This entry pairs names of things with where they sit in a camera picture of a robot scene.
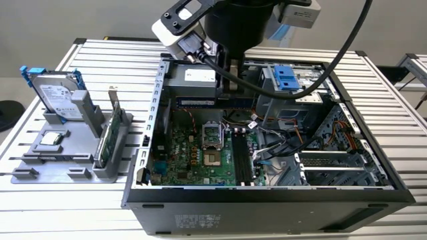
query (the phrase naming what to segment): gray floor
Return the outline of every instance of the gray floor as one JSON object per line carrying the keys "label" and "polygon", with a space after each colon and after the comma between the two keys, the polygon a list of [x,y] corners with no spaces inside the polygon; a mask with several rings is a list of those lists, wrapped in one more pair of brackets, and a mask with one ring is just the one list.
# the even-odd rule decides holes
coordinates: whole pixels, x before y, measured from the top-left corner
{"label": "gray floor", "polygon": [[[0,77],[0,101],[14,100],[19,102],[25,109],[31,103],[35,93],[26,85],[21,77]],[[10,129],[0,132],[0,143],[6,138]]]}

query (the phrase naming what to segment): metal case frame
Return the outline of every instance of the metal case frame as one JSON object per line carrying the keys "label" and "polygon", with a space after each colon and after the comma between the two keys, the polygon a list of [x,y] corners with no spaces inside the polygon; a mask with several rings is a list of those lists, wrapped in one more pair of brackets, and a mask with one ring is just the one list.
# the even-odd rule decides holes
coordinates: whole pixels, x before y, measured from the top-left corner
{"label": "metal case frame", "polygon": [[[324,68],[328,67],[328,63],[321,64]],[[168,64],[161,61],[156,83],[162,83],[166,68]],[[312,189],[297,187],[197,189],[161,186],[138,188],[134,183],[144,181],[149,173],[144,172],[142,168],[133,171],[133,168],[148,161],[149,141],[132,159],[121,201],[121,207],[132,209],[148,235],[350,232],[414,202],[340,80],[333,73],[329,78],[340,101],[358,126],[360,134],[368,141],[388,174],[392,189],[346,190],[338,186],[322,189],[314,187]],[[160,89],[158,86],[153,90],[153,103],[158,102],[154,99]],[[154,124],[156,110],[150,108],[152,122],[148,122],[148,126]],[[201,221],[205,223],[204,227],[196,227],[196,223]]]}

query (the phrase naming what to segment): aluminum workbench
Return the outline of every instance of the aluminum workbench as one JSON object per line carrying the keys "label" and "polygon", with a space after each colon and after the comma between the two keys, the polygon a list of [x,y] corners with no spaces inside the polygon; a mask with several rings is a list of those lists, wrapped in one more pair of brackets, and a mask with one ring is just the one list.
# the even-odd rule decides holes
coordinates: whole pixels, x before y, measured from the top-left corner
{"label": "aluminum workbench", "polygon": [[[82,73],[93,103],[110,110],[107,87],[133,114],[118,179],[112,184],[10,184],[45,120],[35,98],[0,146],[0,239],[141,239],[146,236],[129,210],[120,208],[130,156],[140,146],[150,106],[160,53],[157,42],[78,40],[55,68]],[[330,62],[336,51],[256,47],[248,58]],[[172,236],[173,239],[427,239],[427,123],[389,84],[370,60],[346,52],[334,73],[356,109],[400,173],[416,204],[352,233],[304,235]]]}

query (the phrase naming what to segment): gray parts tray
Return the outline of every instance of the gray parts tray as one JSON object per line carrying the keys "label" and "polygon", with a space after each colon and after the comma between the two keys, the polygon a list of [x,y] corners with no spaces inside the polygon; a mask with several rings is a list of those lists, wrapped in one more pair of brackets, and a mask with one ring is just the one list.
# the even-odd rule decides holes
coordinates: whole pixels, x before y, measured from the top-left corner
{"label": "gray parts tray", "polygon": [[[121,153],[133,118],[130,113],[121,111],[126,120],[124,119],[120,124],[112,158],[103,168],[97,168],[93,160],[99,138],[93,137],[85,122],[67,121],[63,125],[45,123],[27,153],[21,158],[18,168],[11,172],[10,182],[13,184],[113,183],[117,179]],[[101,126],[105,128],[110,113],[102,115],[105,121]],[[42,153],[37,151],[38,143],[46,132],[62,134],[59,152],[55,149],[46,151],[45,148]]]}

